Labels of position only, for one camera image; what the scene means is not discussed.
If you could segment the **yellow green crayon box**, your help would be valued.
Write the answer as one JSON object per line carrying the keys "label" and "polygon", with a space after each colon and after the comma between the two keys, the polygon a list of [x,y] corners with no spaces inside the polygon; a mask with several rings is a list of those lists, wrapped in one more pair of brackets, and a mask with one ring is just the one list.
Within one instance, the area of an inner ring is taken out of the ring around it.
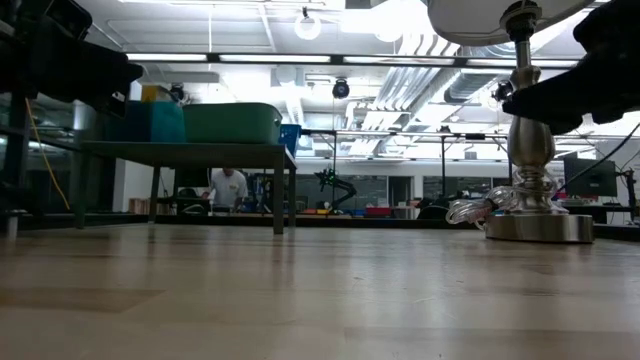
{"label": "yellow green crayon box", "polygon": [[173,102],[173,94],[159,85],[143,85],[141,90],[141,102]]}

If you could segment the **dark teal plastic bin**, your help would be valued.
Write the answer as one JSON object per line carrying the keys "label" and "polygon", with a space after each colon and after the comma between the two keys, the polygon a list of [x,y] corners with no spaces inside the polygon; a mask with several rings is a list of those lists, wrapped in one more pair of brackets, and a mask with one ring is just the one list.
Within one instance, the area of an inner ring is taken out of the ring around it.
{"label": "dark teal plastic bin", "polygon": [[185,143],[182,108],[174,102],[130,101],[125,116],[104,125],[106,141]]}

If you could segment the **mint green plastic bin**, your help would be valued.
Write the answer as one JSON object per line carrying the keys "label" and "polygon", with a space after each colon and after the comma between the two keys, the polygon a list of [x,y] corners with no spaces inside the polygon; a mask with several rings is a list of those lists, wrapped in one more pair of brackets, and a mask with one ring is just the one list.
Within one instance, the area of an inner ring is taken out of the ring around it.
{"label": "mint green plastic bin", "polygon": [[191,104],[183,107],[191,143],[278,143],[281,113],[266,103]]}

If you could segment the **blue slotted plastic basket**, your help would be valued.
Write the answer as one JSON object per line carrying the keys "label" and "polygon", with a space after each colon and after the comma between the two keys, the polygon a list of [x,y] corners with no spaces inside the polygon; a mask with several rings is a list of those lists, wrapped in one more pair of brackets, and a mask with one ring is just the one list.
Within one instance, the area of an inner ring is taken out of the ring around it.
{"label": "blue slotted plastic basket", "polygon": [[298,124],[282,124],[280,126],[279,143],[285,145],[289,153],[295,157],[302,127]]}

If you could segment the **black desk monitor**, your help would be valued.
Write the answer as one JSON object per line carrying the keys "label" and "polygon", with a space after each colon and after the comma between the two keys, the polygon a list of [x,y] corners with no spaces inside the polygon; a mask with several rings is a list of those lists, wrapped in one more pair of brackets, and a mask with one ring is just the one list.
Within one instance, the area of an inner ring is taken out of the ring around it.
{"label": "black desk monitor", "polygon": [[617,171],[613,161],[564,158],[565,192],[570,196],[616,197]]}

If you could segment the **silver metal lamp base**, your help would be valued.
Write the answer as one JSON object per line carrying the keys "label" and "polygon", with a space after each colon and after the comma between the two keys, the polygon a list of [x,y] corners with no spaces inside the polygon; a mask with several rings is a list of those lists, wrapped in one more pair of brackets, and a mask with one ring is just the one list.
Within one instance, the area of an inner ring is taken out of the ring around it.
{"label": "silver metal lamp base", "polygon": [[[541,17],[541,7],[532,0],[517,0],[500,19],[501,27],[515,45],[516,68],[510,76],[515,89],[538,82],[540,69],[531,62],[530,38]],[[515,116],[511,122],[508,155],[516,166],[511,205],[502,214],[486,218],[485,236],[492,240],[591,244],[593,220],[571,215],[552,203],[555,182],[545,181],[546,165],[555,154],[550,128],[540,122]]]}

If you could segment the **grey perforated metal shelf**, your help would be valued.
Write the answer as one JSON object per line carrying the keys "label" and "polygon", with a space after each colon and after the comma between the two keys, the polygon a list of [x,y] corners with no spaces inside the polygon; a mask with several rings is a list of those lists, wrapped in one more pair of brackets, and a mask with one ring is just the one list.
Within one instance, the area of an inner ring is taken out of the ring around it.
{"label": "grey perforated metal shelf", "polygon": [[284,145],[143,143],[84,141],[80,175],[88,174],[92,156],[119,158],[153,168],[148,222],[156,222],[160,173],[163,168],[249,168],[273,171],[273,233],[296,226],[296,214],[284,209],[284,201],[296,195],[297,164]]}

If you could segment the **white fabric lamp shade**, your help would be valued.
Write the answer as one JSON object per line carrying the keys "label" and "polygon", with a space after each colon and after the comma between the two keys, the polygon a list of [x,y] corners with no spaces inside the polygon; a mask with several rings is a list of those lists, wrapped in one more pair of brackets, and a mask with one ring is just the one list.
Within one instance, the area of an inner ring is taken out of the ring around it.
{"label": "white fabric lamp shade", "polygon": [[507,21],[531,13],[534,30],[553,26],[595,0],[427,0],[429,20],[442,38],[463,46],[511,42]]}

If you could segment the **person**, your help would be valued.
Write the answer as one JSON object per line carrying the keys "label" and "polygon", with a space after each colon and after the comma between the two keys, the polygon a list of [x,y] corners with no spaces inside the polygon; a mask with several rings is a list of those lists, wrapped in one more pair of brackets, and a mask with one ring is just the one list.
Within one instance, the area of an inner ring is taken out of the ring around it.
{"label": "person", "polygon": [[233,168],[211,171],[206,198],[214,206],[228,207],[232,212],[237,212],[247,195],[247,180],[240,171]]}

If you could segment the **black aluminium table frame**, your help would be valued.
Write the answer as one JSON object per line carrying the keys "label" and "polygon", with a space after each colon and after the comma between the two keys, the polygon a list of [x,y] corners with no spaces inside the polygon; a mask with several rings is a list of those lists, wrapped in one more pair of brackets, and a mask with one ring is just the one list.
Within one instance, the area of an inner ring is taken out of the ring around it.
{"label": "black aluminium table frame", "polygon": [[[85,226],[129,225],[148,223],[147,215],[137,214],[89,214],[85,216]],[[206,217],[157,215],[156,224],[164,225],[206,225],[206,226],[249,226],[272,227],[269,216]],[[50,214],[34,217],[24,214],[18,217],[18,230],[62,229],[75,226],[75,217],[71,214]],[[296,226],[316,228],[364,228],[364,229],[433,229],[433,230],[477,230],[473,224],[461,223],[452,225],[444,220],[404,220],[373,218],[339,218],[298,216]],[[598,239],[619,240],[640,243],[640,227],[596,224],[594,235]]]}

